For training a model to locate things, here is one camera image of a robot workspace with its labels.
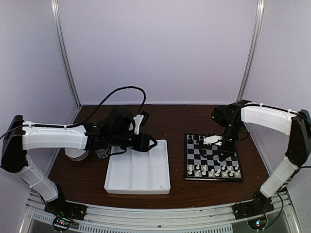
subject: black and white checkered board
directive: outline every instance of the black and white checkered board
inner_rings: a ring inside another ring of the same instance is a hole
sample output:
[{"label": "black and white checkered board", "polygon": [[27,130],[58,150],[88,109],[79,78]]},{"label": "black and white checkered board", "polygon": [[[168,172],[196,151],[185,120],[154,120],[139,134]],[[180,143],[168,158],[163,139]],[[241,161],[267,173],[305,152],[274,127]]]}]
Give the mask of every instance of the black and white checkered board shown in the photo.
[{"label": "black and white checkered board", "polygon": [[[207,135],[198,135],[198,134],[185,134],[185,180],[200,180],[200,181],[243,181],[243,173],[240,164],[240,160],[238,157],[238,153],[234,156],[227,158],[225,161],[218,162],[218,155],[216,155],[216,151],[218,146],[213,145],[208,149],[203,149],[202,144],[204,137]],[[192,165],[193,171],[192,174],[189,174],[189,165]],[[203,166],[207,165],[206,175],[202,175]],[[230,176],[228,171],[228,175],[224,176],[224,172],[232,166],[232,170],[234,171],[234,175]],[[239,166],[238,170],[240,173],[236,173],[236,166]],[[214,174],[211,176],[210,171],[212,169],[215,170]],[[218,177],[215,176],[216,171],[220,169],[220,175]]]}]

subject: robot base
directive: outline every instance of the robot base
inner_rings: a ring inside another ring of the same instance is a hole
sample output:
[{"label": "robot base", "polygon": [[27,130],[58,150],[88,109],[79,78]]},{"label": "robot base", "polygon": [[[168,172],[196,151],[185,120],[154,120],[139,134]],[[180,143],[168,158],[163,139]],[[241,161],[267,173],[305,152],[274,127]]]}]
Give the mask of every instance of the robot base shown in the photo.
[{"label": "robot base", "polygon": [[264,214],[264,211],[270,212],[274,210],[273,204],[269,203],[265,205],[262,209],[260,208],[254,208],[255,204],[254,201],[248,201],[243,203],[237,203],[232,206],[233,214],[235,216],[235,219],[242,219],[242,218],[250,218],[256,215],[262,215]]},{"label": "robot base", "polygon": [[[67,202],[66,204],[67,204],[66,208],[69,209],[70,211],[67,211],[66,213],[63,212],[64,217],[69,218],[69,219],[73,218],[73,219],[82,220],[82,221],[84,220],[84,216],[86,215],[85,205],[71,203],[71,202]],[[48,206],[45,206],[44,211],[53,214],[53,212]]]}]

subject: black cable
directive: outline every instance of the black cable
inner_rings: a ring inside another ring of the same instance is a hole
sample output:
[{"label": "black cable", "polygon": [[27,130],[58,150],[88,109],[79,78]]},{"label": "black cable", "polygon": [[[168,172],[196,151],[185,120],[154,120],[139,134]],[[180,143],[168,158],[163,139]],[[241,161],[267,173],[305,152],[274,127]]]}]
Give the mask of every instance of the black cable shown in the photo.
[{"label": "black cable", "polygon": [[242,202],[237,201],[234,205],[232,205],[232,207],[235,206],[235,205],[237,205],[238,203],[242,204]]},{"label": "black cable", "polygon": [[125,148],[125,150],[124,150],[124,151],[121,151],[121,152],[115,152],[115,153],[110,154],[109,156],[112,156],[112,155],[119,155],[119,154],[124,154],[124,153],[126,153],[126,151],[127,151],[127,149]]},{"label": "black cable", "polygon": [[117,88],[117,89],[115,89],[114,91],[110,92],[110,93],[102,100],[102,102],[100,102],[100,103],[97,105],[97,107],[95,108],[95,110],[94,110],[86,119],[84,119],[84,120],[81,121],[80,123],[76,123],[76,124],[67,126],[67,128],[77,127],[77,126],[79,126],[79,125],[82,125],[82,124],[86,123],[88,120],[90,120],[90,119],[95,115],[95,113],[99,110],[99,108],[102,106],[102,104],[103,104],[110,96],[112,96],[112,95],[113,95],[114,93],[116,93],[117,91],[125,90],[125,89],[136,89],[136,90],[139,90],[139,91],[141,91],[141,92],[143,93],[144,99],[143,99],[143,101],[142,101],[142,103],[141,103],[141,105],[140,105],[140,107],[139,107],[139,109],[138,109],[138,111],[137,111],[137,114],[139,114],[139,112],[141,111],[142,107],[143,107],[144,104],[145,104],[145,101],[146,101],[146,93],[145,93],[145,91],[144,91],[142,88],[140,88],[140,87],[137,87],[137,86],[125,86],[125,87]]},{"label": "black cable", "polygon": [[242,142],[242,141],[246,140],[250,135],[251,135],[251,133],[248,132],[247,135],[246,135],[245,137],[239,138],[239,139],[238,139],[238,142]]},{"label": "black cable", "polygon": [[311,122],[304,115],[302,115],[301,113],[298,113],[297,115],[299,115],[301,118],[303,118],[311,127]]},{"label": "black cable", "polygon": [[8,130],[7,132],[5,132],[4,134],[2,134],[2,135],[0,136],[0,140],[1,140],[3,137],[5,137],[8,133],[10,133],[10,132],[12,132],[12,131],[14,131],[14,130],[16,130],[16,129],[18,129],[18,128],[22,128],[23,126],[28,126],[28,125],[20,125],[20,126],[17,126],[17,127],[15,127],[15,128],[12,128],[12,129]]},{"label": "black cable", "polygon": [[[72,125],[67,125],[66,128],[74,128],[74,127],[77,127],[77,126],[80,126],[84,123],[86,123],[87,121],[89,121],[96,113],[97,111],[99,110],[99,108],[102,106],[102,104],[110,97],[112,96],[114,93],[116,93],[117,91],[121,91],[121,90],[125,90],[125,89],[136,89],[136,90],[139,90],[143,93],[144,95],[144,98],[143,98],[143,101],[137,111],[137,114],[139,114],[139,112],[141,111],[142,107],[144,106],[145,104],[145,101],[146,101],[146,92],[140,88],[140,87],[137,87],[137,86],[125,86],[125,87],[119,87],[115,90],[113,90],[112,92],[110,92],[98,105],[97,107],[95,108],[95,110],[86,118],[84,119],[83,121],[79,122],[79,123],[75,123],[75,124],[72,124]],[[63,125],[46,125],[46,124],[34,124],[32,125],[34,127],[46,127],[46,128],[65,128]]]},{"label": "black cable", "polygon": [[264,228],[265,230],[268,229],[269,227],[271,227],[272,224],[274,224],[274,223],[276,222],[276,220],[280,217],[280,215],[281,215],[281,213],[282,213],[282,211],[283,211],[283,208],[284,208],[284,201],[283,201],[283,199],[282,199],[282,197],[281,197],[281,195],[280,195],[279,192],[280,192],[280,190],[279,190],[276,194],[278,195],[278,197],[281,199],[281,202],[282,202],[281,210],[280,210],[280,212],[278,213],[277,217],[272,221],[272,223],[270,223],[269,226],[267,226],[267,227]]}]

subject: chessboard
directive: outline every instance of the chessboard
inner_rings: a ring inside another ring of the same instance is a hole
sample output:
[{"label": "chessboard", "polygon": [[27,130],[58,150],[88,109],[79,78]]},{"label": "chessboard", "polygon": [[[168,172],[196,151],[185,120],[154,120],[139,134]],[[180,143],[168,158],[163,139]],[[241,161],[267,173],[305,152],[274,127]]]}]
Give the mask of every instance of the chessboard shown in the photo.
[{"label": "chessboard", "polygon": [[238,153],[219,162],[218,146],[203,145],[204,138],[208,136],[185,134],[185,180],[243,181]]}]

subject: metal corner post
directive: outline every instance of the metal corner post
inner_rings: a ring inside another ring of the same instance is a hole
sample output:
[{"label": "metal corner post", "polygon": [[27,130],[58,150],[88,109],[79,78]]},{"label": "metal corner post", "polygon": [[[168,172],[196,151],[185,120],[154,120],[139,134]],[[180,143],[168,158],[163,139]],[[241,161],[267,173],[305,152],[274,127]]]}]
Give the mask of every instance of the metal corner post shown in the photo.
[{"label": "metal corner post", "polygon": [[74,81],[73,81],[72,72],[70,69],[68,56],[67,56],[67,52],[66,52],[64,35],[63,35],[63,30],[62,30],[60,15],[59,15],[59,9],[58,9],[58,0],[51,0],[51,5],[52,5],[52,13],[53,13],[53,18],[54,18],[55,26],[56,26],[56,30],[57,30],[58,42],[59,42],[59,46],[60,46],[60,50],[61,50],[61,54],[62,54],[62,60],[64,63],[65,72],[66,72],[66,75],[68,78],[68,82],[69,82],[71,92],[73,94],[75,103],[77,105],[77,108],[80,108],[81,103],[79,100],[79,96],[77,93],[76,86],[75,86]]},{"label": "metal corner post", "polygon": [[247,63],[246,63],[246,67],[245,67],[245,71],[243,75],[243,80],[240,86],[240,91],[239,91],[237,100],[241,100],[243,98],[243,95],[246,90],[246,85],[249,79],[249,75],[251,73],[251,68],[253,65],[254,57],[255,57],[255,51],[256,51],[256,47],[258,44],[258,39],[259,39],[260,31],[261,31],[264,6],[265,6],[265,0],[258,0],[251,47],[249,50]]}]

